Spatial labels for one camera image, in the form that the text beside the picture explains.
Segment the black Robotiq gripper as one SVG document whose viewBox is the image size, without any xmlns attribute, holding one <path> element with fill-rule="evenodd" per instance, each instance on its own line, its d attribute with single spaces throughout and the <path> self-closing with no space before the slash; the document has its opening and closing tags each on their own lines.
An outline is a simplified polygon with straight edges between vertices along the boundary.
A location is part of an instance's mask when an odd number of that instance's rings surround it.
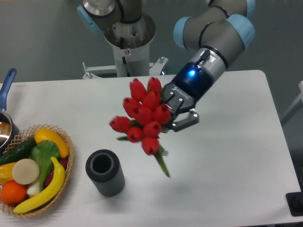
<svg viewBox="0 0 303 227">
<path fill-rule="evenodd" d="M 186 118 L 168 124 L 165 132 L 181 131 L 199 123 L 196 103 L 213 85 L 213 79 L 203 68 L 188 62 L 172 81 L 164 86 L 162 102 L 169 106 L 173 119 L 181 113 L 188 112 Z"/>
</svg>

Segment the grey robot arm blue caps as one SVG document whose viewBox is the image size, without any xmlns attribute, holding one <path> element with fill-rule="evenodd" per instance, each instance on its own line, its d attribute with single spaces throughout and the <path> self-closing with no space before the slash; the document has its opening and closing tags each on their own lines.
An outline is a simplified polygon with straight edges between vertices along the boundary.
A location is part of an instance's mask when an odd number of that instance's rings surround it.
<svg viewBox="0 0 303 227">
<path fill-rule="evenodd" d="M 253 0 L 211 0 L 197 17 L 183 17 L 173 30 L 175 43 L 195 55 L 164 87 L 163 102 L 171 120 L 164 131 L 180 131 L 198 123 L 195 105 L 218 78 L 245 51 L 255 37 L 249 17 Z M 77 8 L 84 26 L 103 33 L 112 46 L 118 77 L 148 76 L 153 19 L 139 0 L 84 0 Z"/>
</svg>

